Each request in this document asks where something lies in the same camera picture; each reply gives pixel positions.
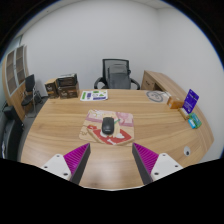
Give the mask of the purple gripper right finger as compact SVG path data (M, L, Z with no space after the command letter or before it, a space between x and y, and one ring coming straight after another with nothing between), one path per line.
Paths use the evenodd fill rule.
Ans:
M144 185L182 169L167 153L157 154L137 143L132 144L132 154Z

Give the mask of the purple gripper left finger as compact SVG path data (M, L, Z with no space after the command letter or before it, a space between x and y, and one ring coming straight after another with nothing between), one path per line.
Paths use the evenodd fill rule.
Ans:
M54 155L42 166L42 169L65 180L79 184L90 152L90 144L84 144L65 155Z

